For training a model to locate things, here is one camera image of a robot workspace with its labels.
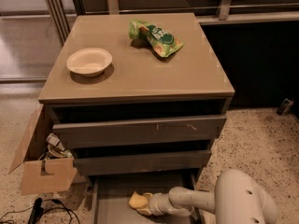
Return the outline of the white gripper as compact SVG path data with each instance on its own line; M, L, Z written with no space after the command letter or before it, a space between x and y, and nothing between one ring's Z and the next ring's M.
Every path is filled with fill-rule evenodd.
M171 214L173 211L173 205L169 201L168 194L162 193L143 193L144 197L149 199L149 208L138 208L136 211L143 216L163 216Z

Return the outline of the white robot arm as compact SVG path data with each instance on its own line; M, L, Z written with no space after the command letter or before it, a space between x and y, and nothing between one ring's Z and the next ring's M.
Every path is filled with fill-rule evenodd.
M134 192L129 205L144 216L188 217L201 209L217 224L276 224L278 208L271 195L246 173L229 169L220 174L213 192L173 187L168 193Z

